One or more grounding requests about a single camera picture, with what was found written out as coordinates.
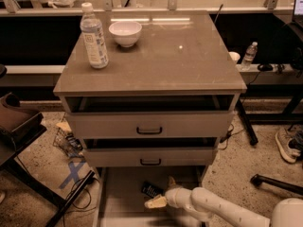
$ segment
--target bowl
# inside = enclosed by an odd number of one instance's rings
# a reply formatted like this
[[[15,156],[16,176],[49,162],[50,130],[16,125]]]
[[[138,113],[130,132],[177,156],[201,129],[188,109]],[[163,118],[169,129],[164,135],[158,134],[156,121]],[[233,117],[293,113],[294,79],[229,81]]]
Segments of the bowl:
[[[118,21],[111,24],[109,30],[117,44],[131,47],[140,38],[142,25],[136,21]]]

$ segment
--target bottle cap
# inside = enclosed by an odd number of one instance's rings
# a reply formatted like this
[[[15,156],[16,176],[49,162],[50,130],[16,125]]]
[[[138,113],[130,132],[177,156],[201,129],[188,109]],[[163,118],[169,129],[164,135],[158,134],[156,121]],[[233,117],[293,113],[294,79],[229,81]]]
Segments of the bottle cap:
[[[91,3],[82,3],[82,11],[83,12],[94,11],[93,5]]]

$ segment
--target drawer handle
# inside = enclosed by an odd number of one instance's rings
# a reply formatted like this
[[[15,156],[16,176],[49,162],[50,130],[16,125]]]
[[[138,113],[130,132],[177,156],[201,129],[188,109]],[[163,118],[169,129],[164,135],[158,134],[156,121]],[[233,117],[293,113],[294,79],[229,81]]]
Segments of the drawer handle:
[[[156,163],[144,163],[144,160],[143,159],[140,159],[140,164],[142,166],[160,166],[161,165],[161,159],[158,160],[158,162]]]
[[[139,127],[136,128],[138,134],[160,134],[162,132],[162,127],[158,131],[142,131]]]

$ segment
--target plastic bottle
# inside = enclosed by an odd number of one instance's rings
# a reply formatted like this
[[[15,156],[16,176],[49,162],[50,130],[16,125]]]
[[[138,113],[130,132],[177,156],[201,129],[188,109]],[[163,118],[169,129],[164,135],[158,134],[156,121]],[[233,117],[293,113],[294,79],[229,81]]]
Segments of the plastic bottle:
[[[100,69],[108,64],[107,49],[104,40],[102,22],[94,13],[91,3],[82,4],[83,16],[80,22],[88,61],[91,66]]]
[[[242,71],[248,71],[250,68],[251,63],[253,62],[256,54],[258,52],[258,43],[253,42],[251,45],[249,45],[246,49],[245,56],[241,63],[241,70]]]

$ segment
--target sneaker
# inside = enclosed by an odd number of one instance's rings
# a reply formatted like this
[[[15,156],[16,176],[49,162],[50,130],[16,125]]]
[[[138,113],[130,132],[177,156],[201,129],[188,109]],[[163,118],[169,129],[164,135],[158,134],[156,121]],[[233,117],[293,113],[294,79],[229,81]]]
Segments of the sneaker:
[[[294,147],[294,136],[284,128],[280,128],[276,133],[276,143],[282,158],[288,163],[295,163],[296,158],[301,155],[301,151]]]
[[[4,197],[6,196],[5,192],[0,191],[0,204],[3,201]]]

